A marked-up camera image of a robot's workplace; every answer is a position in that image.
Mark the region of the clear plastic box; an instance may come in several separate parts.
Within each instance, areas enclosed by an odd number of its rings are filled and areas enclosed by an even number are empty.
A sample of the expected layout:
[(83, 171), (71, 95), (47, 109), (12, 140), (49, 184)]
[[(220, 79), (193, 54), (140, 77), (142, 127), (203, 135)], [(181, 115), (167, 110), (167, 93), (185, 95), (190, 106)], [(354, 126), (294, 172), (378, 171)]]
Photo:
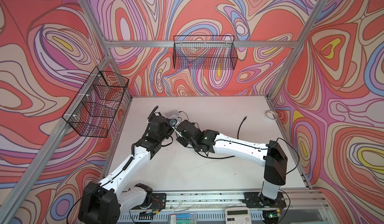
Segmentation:
[(168, 215), (168, 224), (196, 224), (196, 213), (178, 213)]

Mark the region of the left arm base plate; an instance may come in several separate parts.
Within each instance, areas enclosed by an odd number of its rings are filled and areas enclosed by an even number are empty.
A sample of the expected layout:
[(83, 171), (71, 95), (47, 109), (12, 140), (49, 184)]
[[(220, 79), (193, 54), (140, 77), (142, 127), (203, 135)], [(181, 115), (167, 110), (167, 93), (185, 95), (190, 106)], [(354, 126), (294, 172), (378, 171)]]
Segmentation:
[(167, 194), (166, 193), (153, 193), (152, 203), (149, 209), (154, 211), (161, 211), (166, 207)]

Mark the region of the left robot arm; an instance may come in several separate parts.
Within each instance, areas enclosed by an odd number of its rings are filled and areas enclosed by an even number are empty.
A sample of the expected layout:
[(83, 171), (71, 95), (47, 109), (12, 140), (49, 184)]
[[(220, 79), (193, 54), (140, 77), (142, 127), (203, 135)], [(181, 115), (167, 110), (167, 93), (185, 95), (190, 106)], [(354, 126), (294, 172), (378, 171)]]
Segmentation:
[(163, 141), (172, 136), (177, 123), (177, 119), (168, 119), (153, 109), (143, 136), (131, 146), (131, 154), (107, 177), (86, 185), (78, 201), (78, 220), (84, 224), (115, 224), (128, 210), (149, 205), (152, 200), (150, 187), (137, 184), (126, 193), (124, 189), (161, 149)]

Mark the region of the white calculator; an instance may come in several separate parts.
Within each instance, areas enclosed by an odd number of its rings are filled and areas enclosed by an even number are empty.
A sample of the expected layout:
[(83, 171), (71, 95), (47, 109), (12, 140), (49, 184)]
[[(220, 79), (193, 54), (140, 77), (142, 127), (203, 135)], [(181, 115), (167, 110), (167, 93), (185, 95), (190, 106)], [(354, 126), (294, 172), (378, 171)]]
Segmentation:
[(251, 224), (251, 212), (246, 207), (225, 209), (226, 224)]

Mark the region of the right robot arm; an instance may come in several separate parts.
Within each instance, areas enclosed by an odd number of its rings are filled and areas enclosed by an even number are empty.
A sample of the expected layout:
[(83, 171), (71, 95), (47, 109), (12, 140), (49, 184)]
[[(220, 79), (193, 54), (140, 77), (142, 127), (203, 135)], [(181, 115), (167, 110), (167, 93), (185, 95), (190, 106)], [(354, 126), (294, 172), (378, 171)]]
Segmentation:
[(286, 184), (288, 157), (277, 141), (252, 143), (231, 138), (214, 130), (201, 131), (192, 122), (184, 120), (174, 126), (178, 142), (191, 146), (195, 152), (226, 154), (242, 158), (264, 168), (262, 197), (275, 200)]

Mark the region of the white network switch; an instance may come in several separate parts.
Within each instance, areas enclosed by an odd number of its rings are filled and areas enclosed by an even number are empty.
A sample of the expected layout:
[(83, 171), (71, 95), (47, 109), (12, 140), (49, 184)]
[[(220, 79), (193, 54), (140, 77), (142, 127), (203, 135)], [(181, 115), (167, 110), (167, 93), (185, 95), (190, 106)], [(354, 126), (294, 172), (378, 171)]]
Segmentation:
[(180, 112), (177, 109), (170, 110), (168, 112), (165, 112), (165, 117), (167, 119), (181, 119)]

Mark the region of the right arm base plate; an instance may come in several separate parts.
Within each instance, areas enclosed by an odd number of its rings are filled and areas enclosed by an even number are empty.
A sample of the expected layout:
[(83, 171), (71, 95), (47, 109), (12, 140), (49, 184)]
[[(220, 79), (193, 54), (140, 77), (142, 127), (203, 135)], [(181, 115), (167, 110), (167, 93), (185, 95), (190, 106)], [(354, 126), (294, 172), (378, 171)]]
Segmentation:
[(284, 209), (287, 207), (285, 198), (282, 192), (278, 192), (276, 199), (264, 197), (261, 192), (245, 192), (242, 199), (248, 208), (264, 208), (264, 209)]

